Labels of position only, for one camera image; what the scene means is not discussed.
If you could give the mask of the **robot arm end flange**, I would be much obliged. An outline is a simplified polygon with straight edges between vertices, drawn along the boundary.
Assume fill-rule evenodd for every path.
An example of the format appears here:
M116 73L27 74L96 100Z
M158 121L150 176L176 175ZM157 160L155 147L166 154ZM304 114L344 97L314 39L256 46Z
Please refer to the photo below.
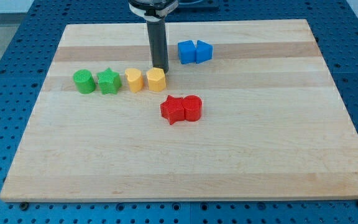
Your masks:
M148 22L158 22L173 12L178 0L128 0L130 10Z

